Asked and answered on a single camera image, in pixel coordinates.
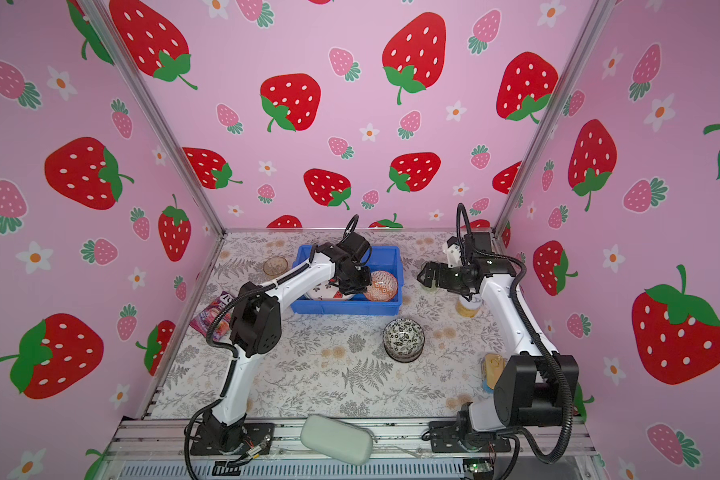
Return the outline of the black white leaf bowl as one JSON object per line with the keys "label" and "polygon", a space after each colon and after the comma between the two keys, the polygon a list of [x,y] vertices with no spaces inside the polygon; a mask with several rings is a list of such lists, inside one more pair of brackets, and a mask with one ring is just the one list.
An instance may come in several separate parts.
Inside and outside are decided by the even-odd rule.
{"label": "black white leaf bowl", "polygon": [[383,329],[384,349],[398,352],[413,352],[424,349],[425,333],[422,326],[409,318],[396,318]]}

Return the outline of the red patterned bowl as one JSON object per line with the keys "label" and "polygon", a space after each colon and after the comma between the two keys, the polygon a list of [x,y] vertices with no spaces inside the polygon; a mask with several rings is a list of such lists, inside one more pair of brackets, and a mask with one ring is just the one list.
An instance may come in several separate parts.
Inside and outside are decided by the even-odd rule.
{"label": "red patterned bowl", "polygon": [[384,270],[371,272],[371,283],[364,296],[372,302],[392,301],[398,292],[398,280],[394,274]]}

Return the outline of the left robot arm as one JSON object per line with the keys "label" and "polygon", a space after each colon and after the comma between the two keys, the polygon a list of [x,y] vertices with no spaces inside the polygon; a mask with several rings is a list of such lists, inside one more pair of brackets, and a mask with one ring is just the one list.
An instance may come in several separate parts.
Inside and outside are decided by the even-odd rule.
{"label": "left robot arm", "polygon": [[244,284],[207,328],[208,346],[231,353],[219,398],[201,408],[185,427],[183,453],[237,454],[247,445],[245,418],[254,377],[265,355],[282,336],[282,314],[314,287],[330,282],[344,295],[371,284],[368,240],[346,229],[341,240],[314,245],[307,259],[283,275],[258,285]]}

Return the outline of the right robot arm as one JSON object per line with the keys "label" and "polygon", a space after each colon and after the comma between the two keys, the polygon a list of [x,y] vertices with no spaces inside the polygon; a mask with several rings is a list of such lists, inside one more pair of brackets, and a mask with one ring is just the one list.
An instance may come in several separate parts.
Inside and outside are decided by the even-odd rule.
{"label": "right robot arm", "polygon": [[573,433],[579,366],[547,339],[530,312],[520,289],[525,263],[491,247],[491,233],[473,231],[465,206],[458,205],[448,261],[428,262],[417,276],[427,288],[481,299],[504,327],[510,350],[491,396],[465,403],[451,424],[430,423],[422,438],[433,451],[459,446],[467,452],[505,440],[514,444],[514,455],[526,442],[537,460],[555,464]]}

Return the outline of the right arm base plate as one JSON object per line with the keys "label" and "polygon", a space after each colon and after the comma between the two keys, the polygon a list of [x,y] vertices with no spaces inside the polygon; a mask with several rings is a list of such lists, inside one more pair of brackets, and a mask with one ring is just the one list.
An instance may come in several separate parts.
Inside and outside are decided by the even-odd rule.
{"label": "right arm base plate", "polygon": [[456,420],[431,421],[421,435],[435,453],[509,453],[510,442],[495,433],[479,433]]}

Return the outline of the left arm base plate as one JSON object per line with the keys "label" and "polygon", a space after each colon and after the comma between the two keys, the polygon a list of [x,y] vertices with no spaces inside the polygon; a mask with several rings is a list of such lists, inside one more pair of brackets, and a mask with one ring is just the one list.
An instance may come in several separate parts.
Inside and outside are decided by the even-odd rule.
{"label": "left arm base plate", "polygon": [[200,424],[190,436],[189,453],[197,456],[241,456],[255,450],[255,455],[268,455],[274,429],[273,423]]}

